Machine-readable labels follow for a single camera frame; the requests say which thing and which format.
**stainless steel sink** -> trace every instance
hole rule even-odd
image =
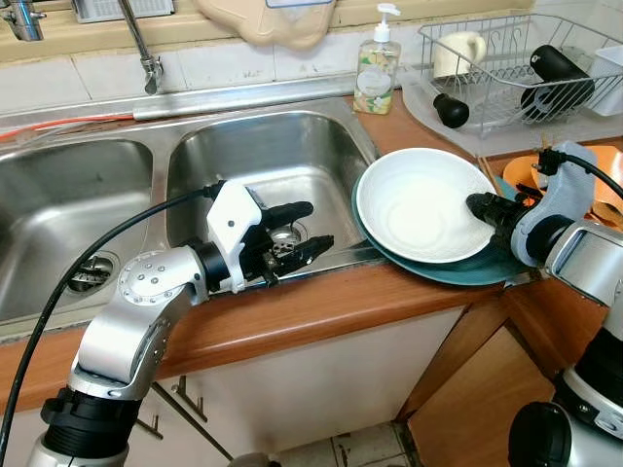
[[[332,234],[334,246],[295,275],[379,257],[350,213],[350,192],[376,149],[341,98],[57,137],[0,152],[0,336],[27,332],[62,272],[86,246],[148,205],[237,179],[268,206],[297,200],[312,216],[273,232],[276,248]],[[136,226],[85,265],[52,326],[90,319],[119,267],[140,251],[206,239],[207,201]]]

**chopsticks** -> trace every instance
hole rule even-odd
[[[489,178],[489,181],[494,185],[495,192],[497,193],[497,195],[499,197],[503,197],[504,193],[502,189],[499,187],[499,183],[497,183],[497,180],[495,179],[495,175],[491,170],[491,166],[489,165],[487,158],[477,158],[477,159],[478,159],[478,166],[480,167],[482,172],[487,176],[487,178]]]

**faucet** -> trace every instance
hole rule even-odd
[[[2,19],[10,26],[13,33],[21,41],[41,41],[43,33],[39,26],[39,19],[45,18],[45,13],[35,12],[32,0],[0,0],[0,8],[11,7],[2,14]]]
[[[129,0],[119,0],[119,6],[124,14],[124,18],[126,18],[129,32],[132,34],[140,53],[140,64],[143,66],[143,70],[145,70],[145,92],[150,95],[155,94],[160,87],[160,80],[164,71],[163,65],[159,58],[155,58],[147,50],[145,40],[138,29],[138,24],[136,24],[136,17],[134,16]]]
[[[46,14],[35,12],[32,0],[0,0],[0,9],[7,7],[12,7],[12,9],[3,13],[2,18],[9,23],[11,30],[18,39],[21,41],[43,40],[39,19],[45,18]],[[145,70],[145,92],[150,95],[155,94],[160,87],[160,80],[164,71],[163,65],[159,58],[155,58],[147,50],[129,0],[119,0],[119,7],[140,52],[140,64]]]

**stacked plates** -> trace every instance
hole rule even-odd
[[[469,162],[445,151],[411,148],[370,165],[351,202],[359,229],[392,262],[440,282],[485,285],[526,270],[490,244],[494,229],[465,204],[472,193],[493,191]]]

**white plate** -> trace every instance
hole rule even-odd
[[[395,151],[372,163],[356,193],[359,217],[386,249],[424,263],[450,263],[482,250],[494,228],[465,200],[494,192],[487,177],[454,154],[429,148]]]

